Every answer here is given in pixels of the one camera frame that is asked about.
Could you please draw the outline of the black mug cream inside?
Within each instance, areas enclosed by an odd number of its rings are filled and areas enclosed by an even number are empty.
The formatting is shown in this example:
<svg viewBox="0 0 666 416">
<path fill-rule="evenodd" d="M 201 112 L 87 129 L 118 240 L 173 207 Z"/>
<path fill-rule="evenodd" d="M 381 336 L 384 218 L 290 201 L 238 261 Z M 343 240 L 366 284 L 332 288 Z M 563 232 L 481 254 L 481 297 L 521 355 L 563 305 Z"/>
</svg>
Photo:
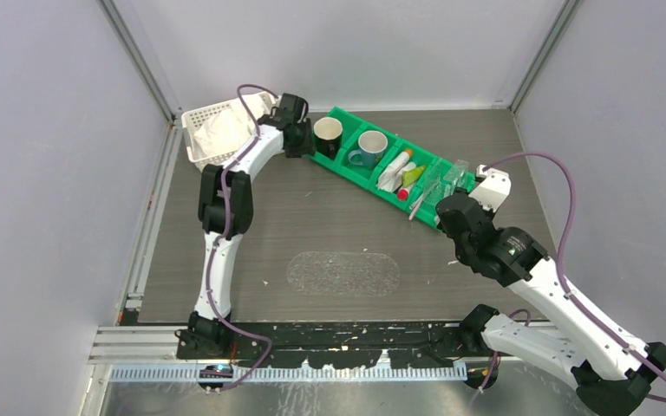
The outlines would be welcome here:
<svg viewBox="0 0 666 416">
<path fill-rule="evenodd" d="M 332 117 L 323 117 L 313 125 L 316 150 L 329 159 L 335 159 L 341 146 L 343 124 Z"/>
</svg>

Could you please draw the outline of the white plastic basket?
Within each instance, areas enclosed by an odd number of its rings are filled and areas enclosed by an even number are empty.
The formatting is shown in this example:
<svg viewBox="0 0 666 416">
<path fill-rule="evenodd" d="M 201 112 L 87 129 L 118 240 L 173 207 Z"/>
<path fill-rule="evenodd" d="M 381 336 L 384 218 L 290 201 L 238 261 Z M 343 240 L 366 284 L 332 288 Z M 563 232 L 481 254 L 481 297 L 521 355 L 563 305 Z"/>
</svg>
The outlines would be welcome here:
<svg viewBox="0 0 666 416">
<path fill-rule="evenodd" d="M 184 112 L 180 120 L 187 159 L 199 170 L 223 164 L 254 133 L 251 118 L 268 114 L 277 103 L 273 94 L 258 92 Z"/>
</svg>

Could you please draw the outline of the blue mug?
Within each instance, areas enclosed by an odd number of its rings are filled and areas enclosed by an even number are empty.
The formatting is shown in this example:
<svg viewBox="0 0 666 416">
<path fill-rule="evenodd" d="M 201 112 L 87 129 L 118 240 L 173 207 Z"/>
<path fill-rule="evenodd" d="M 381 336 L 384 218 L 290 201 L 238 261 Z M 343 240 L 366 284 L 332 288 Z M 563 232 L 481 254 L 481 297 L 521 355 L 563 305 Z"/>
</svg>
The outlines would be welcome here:
<svg viewBox="0 0 666 416">
<path fill-rule="evenodd" d="M 353 166 L 372 170 L 381 161 L 389 141 L 384 133 L 370 130 L 362 133 L 356 144 L 358 148 L 348 153 L 348 162 Z"/>
</svg>

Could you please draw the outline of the clear oval textured tray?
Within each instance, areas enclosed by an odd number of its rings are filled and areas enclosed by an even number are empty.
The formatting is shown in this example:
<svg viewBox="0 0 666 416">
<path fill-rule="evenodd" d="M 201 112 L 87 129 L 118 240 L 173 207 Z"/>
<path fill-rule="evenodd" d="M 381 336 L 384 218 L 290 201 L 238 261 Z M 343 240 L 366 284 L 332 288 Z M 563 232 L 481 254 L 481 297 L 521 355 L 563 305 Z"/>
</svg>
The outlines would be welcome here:
<svg viewBox="0 0 666 416">
<path fill-rule="evenodd" d="M 382 253 L 306 251 L 290 261 L 286 277 L 305 294 L 381 297 L 397 289 L 401 271 Z"/>
</svg>

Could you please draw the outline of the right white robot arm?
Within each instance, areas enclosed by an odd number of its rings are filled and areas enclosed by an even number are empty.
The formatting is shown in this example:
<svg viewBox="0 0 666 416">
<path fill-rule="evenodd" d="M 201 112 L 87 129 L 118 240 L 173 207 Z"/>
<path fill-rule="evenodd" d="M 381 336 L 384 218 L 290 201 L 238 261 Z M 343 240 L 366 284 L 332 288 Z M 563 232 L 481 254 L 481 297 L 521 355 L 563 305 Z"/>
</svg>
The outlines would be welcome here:
<svg viewBox="0 0 666 416">
<path fill-rule="evenodd" d="M 527 232 L 497 228 L 493 217 L 511 191 L 507 173 L 479 166 L 476 185 L 436 206 L 439 226 L 457 260 L 529 302 L 561 337 L 524 327 L 484 304 L 463 319 L 460 344 L 471 355 L 488 349 L 516 356 L 561 379 L 597 415 L 630 415 L 666 369 L 666 345 L 646 342 L 611 320 L 566 277 Z"/>
</svg>

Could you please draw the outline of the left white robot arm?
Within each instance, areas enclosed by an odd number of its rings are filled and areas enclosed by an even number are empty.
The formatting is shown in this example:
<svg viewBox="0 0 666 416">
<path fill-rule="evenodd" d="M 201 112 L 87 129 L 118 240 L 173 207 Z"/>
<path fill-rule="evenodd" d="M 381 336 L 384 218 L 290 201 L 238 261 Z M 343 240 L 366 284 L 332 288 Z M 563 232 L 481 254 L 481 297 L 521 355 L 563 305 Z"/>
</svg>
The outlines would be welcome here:
<svg viewBox="0 0 666 416">
<path fill-rule="evenodd" d="M 253 219 L 252 181 L 278 153 L 312 155 L 315 146 L 307 100 L 284 93 L 254 118 L 250 138 L 225 162 L 201 173 L 198 218 L 206 243 L 198 300 L 181 345 L 212 359 L 231 349 L 231 282 L 238 247 Z"/>
</svg>

